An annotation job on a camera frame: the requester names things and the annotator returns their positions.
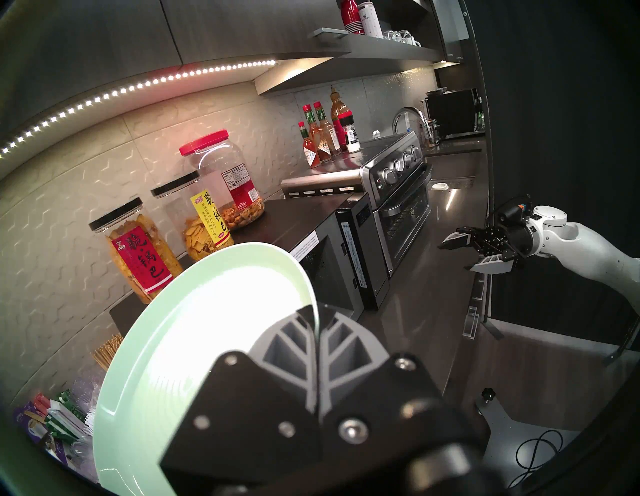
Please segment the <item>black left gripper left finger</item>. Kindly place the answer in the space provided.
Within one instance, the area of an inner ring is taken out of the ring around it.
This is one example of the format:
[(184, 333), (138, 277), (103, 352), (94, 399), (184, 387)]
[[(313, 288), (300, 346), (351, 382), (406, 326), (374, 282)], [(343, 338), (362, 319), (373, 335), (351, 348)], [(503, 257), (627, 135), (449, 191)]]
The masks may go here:
[(175, 495), (239, 495), (319, 461), (316, 310), (217, 357), (160, 461)]

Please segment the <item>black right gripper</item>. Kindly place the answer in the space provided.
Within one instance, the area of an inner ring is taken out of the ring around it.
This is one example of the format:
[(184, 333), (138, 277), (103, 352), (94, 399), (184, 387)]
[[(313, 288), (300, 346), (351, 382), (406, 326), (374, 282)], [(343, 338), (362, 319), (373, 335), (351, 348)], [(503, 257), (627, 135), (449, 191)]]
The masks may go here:
[(534, 255), (538, 249), (538, 231), (533, 226), (497, 225), (453, 232), (439, 245), (441, 250), (473, 247), (481, 256), (470, 271), (504, 274), (512, 271), (516, 260)]

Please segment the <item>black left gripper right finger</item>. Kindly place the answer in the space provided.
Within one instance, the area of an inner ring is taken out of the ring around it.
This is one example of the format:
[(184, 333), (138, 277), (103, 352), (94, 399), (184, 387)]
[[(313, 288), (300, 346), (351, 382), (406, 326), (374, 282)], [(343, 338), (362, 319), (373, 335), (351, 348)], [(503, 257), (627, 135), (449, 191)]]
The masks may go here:
[(426, 366), (340, 312), (319, 325), (322, 469), (332, 481), (490, 481), (481, 443)]

